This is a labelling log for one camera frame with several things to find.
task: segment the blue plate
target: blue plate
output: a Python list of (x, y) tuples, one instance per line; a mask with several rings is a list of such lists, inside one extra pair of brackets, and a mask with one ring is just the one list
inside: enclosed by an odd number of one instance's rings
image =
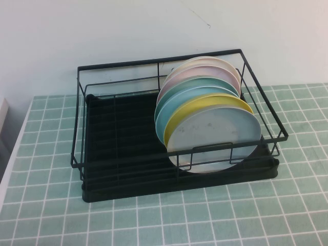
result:
[(157, 117), (155, 115), (156, 134), (158, 139), (164, 144), (165, 127), (177, 108), (196, 96), (201, 96), (209, 93), (226, 93), (235, 96), (231, 91), (219, 86), (198, 86), (179, 91), (171, 98), (169, 98), (169, 100), (161, 107)]

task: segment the light blue plate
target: light blue plate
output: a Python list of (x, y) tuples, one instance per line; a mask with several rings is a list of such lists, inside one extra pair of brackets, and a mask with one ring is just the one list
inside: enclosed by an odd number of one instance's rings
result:
[(164, 144), (164, 131), (170, 117), (174, 111), (179, 108), (186, 101), (196, 97), (209, 93), (226, 93), (235, 96), (231, 91), (226, 88), (219, 86), (198, 86), (192, 88), (185, 88), (175, 95), (173, 95), (169, 100), (161, 107), (157, 117), (155, 115), (156, 121), (156, 134), (158, 139)]
[(222, 87), (225, 88), (227, 91), (224, 93), (227, 93), (229, 95), (233, 95), (236, 97), (238, 96), (237, 90), (230, 85), (228, 82), (218, 79), (218, 78), (212, 78), (212, 77), (196, 77), (196, 78), (189, 78), (185, 81), (182, 81), (178, 83), (177, 85), (173, 86), (169, 91), (167, 91), (163, 97), (159, 100), (156, 110), (154, 119), (156, 122), (156, 119), (158, 117), (159, 112), (161, 111), (163, 105), (176, 93), (182, 91), (183, 89), (189, 89), (189, 88), (195, 88), (199, 86), (216, 86), (216, 87)]

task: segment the white plate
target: white plate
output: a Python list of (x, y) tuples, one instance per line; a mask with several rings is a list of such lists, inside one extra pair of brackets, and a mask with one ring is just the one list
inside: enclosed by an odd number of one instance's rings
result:
[[(261, 127), (250, 112), (229, 105), (215, 105), (203, 108), (186, 117), (174, 130), (168, 142), (168, 152), (188, 150), (193, 147), (223, 142), (247, 142), (261, 138)], [(241, 160), (213, 162), (192, 166), (191, 173), (210, 173), (224, 170), (248, 157), (256, 146), (234, 148), (232, 158)], [(231, 149), (193, 154), (192, 163), (216, 161), (230, 158)], [(190, 165), (191, 155), (180, 155), (179, 165)], [(176, 156), (170, 157), (177, 165)]]

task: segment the pastel plate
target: pastel plate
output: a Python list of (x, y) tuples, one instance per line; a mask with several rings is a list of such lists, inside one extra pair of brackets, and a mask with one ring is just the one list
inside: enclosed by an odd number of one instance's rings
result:
[(227, 93), (233, 95), (231, 91), (215, 86), (200, 86), (183, 89), (182, 91), (174, 94), (164, 105), (160, 111), (156, 114), (158, 107), (155, 110), (155, 122), (156, 122), (156, 134), (158, 139), (164, 144), (164, 130), (165, 127), (174, 113), (174, 111), (184, 104), (186, 101), (193, 99), (197, 96), (206, 95), (210, 93)]
[(164, 131), (164, 144), (167, 147), (169, 139), (175, 128), (186, 118), (188, 115), (200, 110), (204, 107), (213, 105), (230, 105), (247, 110), (253, 114), (251, 107), (243, 100), (222, 93), (211, 93), (203, 96), (198, 96), (182, 104), (177, 110), (174, 111), (169, 122), (167, 123)]
[[(256, 141), (261, 138), (261, 127), (256, 117), (247, 110), (227, 105), (215, 105), (202, 108), (186, 117), (175, 128), (168, 142), (168, 152), (187, 150), (197, 146), (212, 145), (223, 142), (240, 143)], [(230, 168), (247, 158), (256, 146), (234, 148), (230, 159), (231, 149), (193, 154), (192, 163), (211, 162), (182, 167), (191, 173), (209, 173)], [(177, 165), (176, 156), (170, 160)], [(191, 155), (179, 155), (179, 166), (190, 165)]]

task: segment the black dish rack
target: black dish rack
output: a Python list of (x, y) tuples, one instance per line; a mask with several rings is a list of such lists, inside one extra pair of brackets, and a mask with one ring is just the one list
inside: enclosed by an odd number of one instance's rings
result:
[[(243, 60), (242, 69), (237, 69), (241, 76), (241, 99), (245, 100), (247, 94), (247, 98), (251, 100), (249, 103), (254, 103), (255, 113), (258, 113), (258, 119), (262, 121), (261, 124), (268, 131), (269, 137), (262, 135), (261, 140), (258, 141), (218, 143), (167, 153), (165, 146), (157, 139), (154, 124), (160, 79), (166, 77), (166, 75), (160, 75), (160, 64), (164, 65), (164, 63), (203, 55), (233, 54), (240, 54)], [(84, 88), (80, 83), (82, 71), (102, 71), (151, 64), (157, 65), (156, 76), (87, 84)], [(278, 129), (276, 134), (271, 133), (270, 126), (264, 119), (265, 113), (261, 109), (262, 105), (259, 105), (254, 94), (252, 95), (250, 92), (252, 88), (249, 88), (244, 81), (246, 71), (254, 80), (257, 88), (255, 93), (259, 93), (263, 98), (264, 102), (261, 104), (265, 104), (270, 116), (275, 120), (277, 125), (275, 129)], [(154, 80), (156, 89), (118, 94), (105, 93), (105, 95), (97, 96), (87, 94), (89, 87), (101, 86), (103, 88), (110, 84), (138, 83), (138, 81), (147, 79)], [(80, 179), (83, 181), (82, 198), (86, 202), (274, 178), (278, 174), (279, 165), (279, 160), (274, 158), (279, 155), (277, 143), (285, 141), (287, 138), (288, 134), (285, 128), (240, 49), (77, 68), (77, 102), (71, 166), (80, 171)], [(181, 167), (186, 166), (178, 164), (176, 167), (169, 160), (169, 156), (174, 155), (178, 162), (181, 155), (190, 154), (192, 157), (195, 153), (230, 149), (229, 161), (234, 164), (239, 159), (231, 158), (233, 150), (246, 146), (256, 146), (256, 149), (249, 157), (243, 158), (242, 162), (220, 172), (190, 173), (188, 170), (192, 166), (208, 162), (191, 162), (187, 166), (187, 170), (181, 170)]]

